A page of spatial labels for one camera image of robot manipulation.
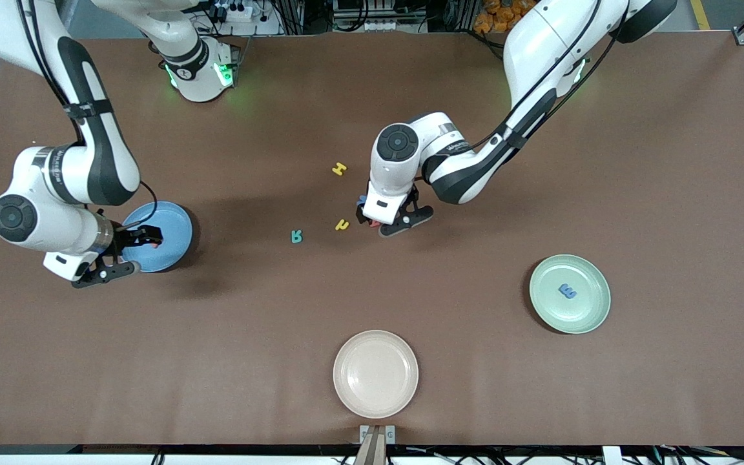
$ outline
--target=plate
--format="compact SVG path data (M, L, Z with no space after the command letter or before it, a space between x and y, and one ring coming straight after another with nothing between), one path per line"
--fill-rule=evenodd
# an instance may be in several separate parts
M413 399L419 363L404 339L387 331L364 331L340 348L333 382L346 408L366 418L386 418Z
M146 203L131 212L122 224L142 220L151 213L153 208L153 203ZM191 245L194 229L189 214L176 203L160 200L157 202L157 211L154 212L154 216L144 224L159 227L162 231L163 243L157 248L151 244L127 247L122 250L122 258L126 262L139 263L139 268L147 273L174 267L174 264L183 258Z
M575 255L555 255L532 272L530 300L535 312L562 333L597 329L610 312L610 288L593 263Z

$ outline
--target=blue plate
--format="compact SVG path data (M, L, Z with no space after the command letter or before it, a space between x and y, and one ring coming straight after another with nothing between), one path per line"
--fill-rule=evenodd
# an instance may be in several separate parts
M153 203L146 203L131 212L122 224L142 220L151 213L153 208ZM139 268L147 273L174 267L174 264L179 262L180 258L183 258L186 251L189 250L189 245L191 245L194 229L191 226L189 214L176 203L160 200L157 203L157 211L154 212L154 216L145 221L144 224L159 227L163 233L163 243L157 248L154 248L151 244L128 247L122 251L122 258L126 262L139 263Z

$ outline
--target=light green plate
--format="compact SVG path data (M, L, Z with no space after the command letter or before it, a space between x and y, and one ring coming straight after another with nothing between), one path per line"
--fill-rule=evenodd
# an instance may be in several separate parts
M593 263L554 255L532 272L530 300L545 323L571 335L597 329L610 312L610 288Z

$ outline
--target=orange object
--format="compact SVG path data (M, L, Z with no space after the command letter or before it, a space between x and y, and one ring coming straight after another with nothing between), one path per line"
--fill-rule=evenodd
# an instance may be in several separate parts
M509 30L509 26L505 21L499 21L496 19L493 21L493 32L507 32Z
M529 12L535 6L532 0L519 0L516 4L522 9L522 13Z
M515 16L513 9L508 6L502 6L502 8L499 8L499 12L495 14L496 20L502 21L503 23L510 23L510 21L513 21Z
M494 15L501 8L501 0L484 0L484 9Z
M492 15L488 15L487 13L480 13L478 17L475 18L475 24L473 25L473 30L475 32L478 32L479 34L486 34L487 32L490 32L490 29L492 28Z

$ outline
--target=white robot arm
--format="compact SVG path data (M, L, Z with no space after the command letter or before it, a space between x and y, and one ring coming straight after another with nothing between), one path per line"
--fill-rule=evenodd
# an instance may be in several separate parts
M633 42L661 26L675 8L676 0L541 0L505 40L513 109L481 150L475 152L443 112L385 127L372 150L359 220L379 221L381 235L391 236L431 218L431 207L417 207L419 171L440 200L472 200L541 126L556 98L575 88L585 54L605 34ZM415 209L408 212L405 203Z
M91 270L98 258L162 236L151 227L127 231L85 208L125 203L140 184L94 62L66 32L53 0L0 0L0 58L45 76L79 134L72 144L19 154L0 195L0 237L44 251L45 267L78 286L107 282ZM136 272L133 263L115 265L113 277Z
M171 82L192 102L207 102L233 85L239 49L200 37L182 10L199 0L92 0L132 23L163 57Z

